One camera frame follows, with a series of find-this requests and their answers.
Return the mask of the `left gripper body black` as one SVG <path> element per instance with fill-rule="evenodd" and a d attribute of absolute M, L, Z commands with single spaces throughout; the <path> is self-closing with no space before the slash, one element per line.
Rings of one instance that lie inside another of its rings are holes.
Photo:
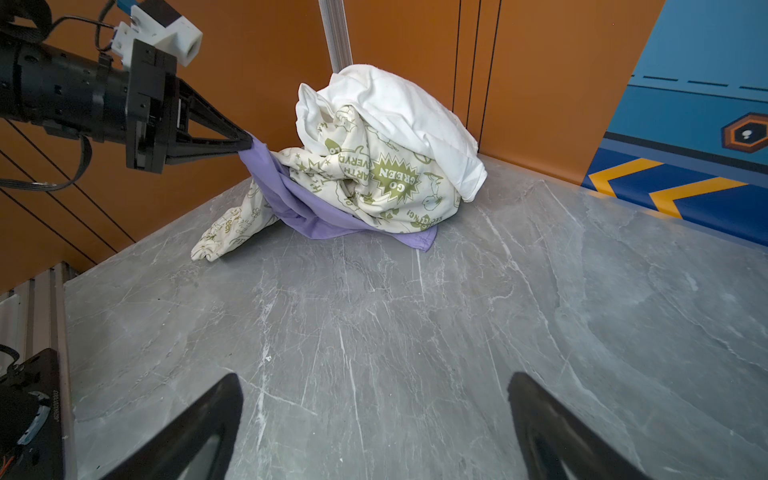
<path fill-rule="evenodd" d="M 125 105 L 126 164 L 131 169 L 160 174 L 176 155 L 172 149 L 186 133 L 176 73 L 173 55 L 133 41 Z"/>

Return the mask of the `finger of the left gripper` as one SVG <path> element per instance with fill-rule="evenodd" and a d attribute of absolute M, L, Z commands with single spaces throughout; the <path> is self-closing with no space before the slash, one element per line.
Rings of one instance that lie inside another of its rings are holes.
<path fill-rule="evenodd" d="M 238 154 L 252 147 L 250 137 L 236 140 L 190 138 L 172 142 L 167 150 L 165 164 L 179 165 L 197 160 Z"/>
<path fill-rule="evenodd" d="M 248 150 L 252 137 L 221 114 L 184 80 L 177 78 L 179 120 L 176 146 L 181 150 Z M 196 123 L 219 135 L 218 138 L 195 137 L 189 123 Z"/>

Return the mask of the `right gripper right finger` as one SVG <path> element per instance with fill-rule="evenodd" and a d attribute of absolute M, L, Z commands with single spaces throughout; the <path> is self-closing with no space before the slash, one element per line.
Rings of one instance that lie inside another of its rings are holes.
<path fill-rule="evenodd" d="M 513 374 L 508 400 L 530 479 L 645 479 L 525 372 Z"/>

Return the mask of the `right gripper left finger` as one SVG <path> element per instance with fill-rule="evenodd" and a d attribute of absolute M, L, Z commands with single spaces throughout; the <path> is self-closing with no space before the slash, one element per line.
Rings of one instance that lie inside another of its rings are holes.
<path fill-rule="evenodd" d="M 223 479 L 234 453 L 243 403 L 238 375 L 225 375 L 105 477 Z"/>

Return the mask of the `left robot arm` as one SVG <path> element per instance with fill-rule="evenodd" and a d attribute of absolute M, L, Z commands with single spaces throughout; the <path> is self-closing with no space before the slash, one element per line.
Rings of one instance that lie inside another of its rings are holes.
<path fill-rule="evenodd" d="M 66 20 L 53 18 L 47 2 L 2 2 L 2 118 L 78 141 L 75 180 L 93 142 L 124 145 L 128 168 L 156 174 L 250 149 L 252 136 L 177 76 L 199 53 L 202 32 L 166 1 L 117 5 L 129 22 L 89 60 L 46 44 Z"/>

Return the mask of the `purple cloth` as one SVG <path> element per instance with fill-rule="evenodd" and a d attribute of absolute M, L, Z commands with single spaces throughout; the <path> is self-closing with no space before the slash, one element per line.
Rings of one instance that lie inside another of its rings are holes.
<path fill-rule="evenodd" d="M 389 233 L 332 206 L 294 182 L 288 169 L 256 138 L 249 150 L 239 152 L 239 157 L 273 214 L 309 239 L 326 240 L 372 231 L 390 235 L 411 248 L 428 251 L 437 236 L 437 226 L 416 233 Z"/>

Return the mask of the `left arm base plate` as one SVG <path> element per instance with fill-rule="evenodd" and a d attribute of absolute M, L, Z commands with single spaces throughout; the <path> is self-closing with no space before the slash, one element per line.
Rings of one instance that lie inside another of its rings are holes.
<path fill-rule="evenodd" d="M 11 358 L 1 375 L 1 477 L 62 479 L 65 477 L 58 353 L 46 348 L 22 362 Z"/>

